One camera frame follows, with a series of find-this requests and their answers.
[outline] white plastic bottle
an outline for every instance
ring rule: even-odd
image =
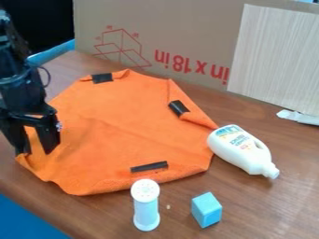
[[[267,146],[238,125],[230,124],[213,131],[207,144],[221,159],[242,168],[249,175],[274,179],[280,173],[271,162]]]

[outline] cardboard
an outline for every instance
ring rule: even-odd
[[[225,90],[244,3],[311,10],[290,0],[75,0],[76,49]]]

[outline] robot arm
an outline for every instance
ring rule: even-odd
[[[37,69],[26,62],[29,54],[9,15],[0,9],[0,130],[19,155],[32,153],[24,126],[35,127],[49,154],[60,144],[61,124],[56,110],[45,102]]]

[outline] blue floor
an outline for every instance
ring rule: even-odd
[[[0,194],[0,238],[65,239],[70,237]]]

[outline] blue cube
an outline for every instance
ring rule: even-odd
[[[191,200],[191,213],[202,228],[220,221],[223,207],[211,192]]]

